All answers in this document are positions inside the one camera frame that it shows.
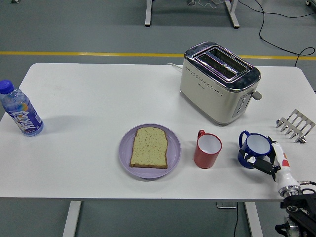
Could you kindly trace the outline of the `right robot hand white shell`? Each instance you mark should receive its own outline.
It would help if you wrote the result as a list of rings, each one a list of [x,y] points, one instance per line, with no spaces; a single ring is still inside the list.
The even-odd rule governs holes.
[[[258,133],[242,132],[239,136],[239,163],[272,175],[281,197],[299,195],[301,186],[291,175],[291,169],[281,145]]]

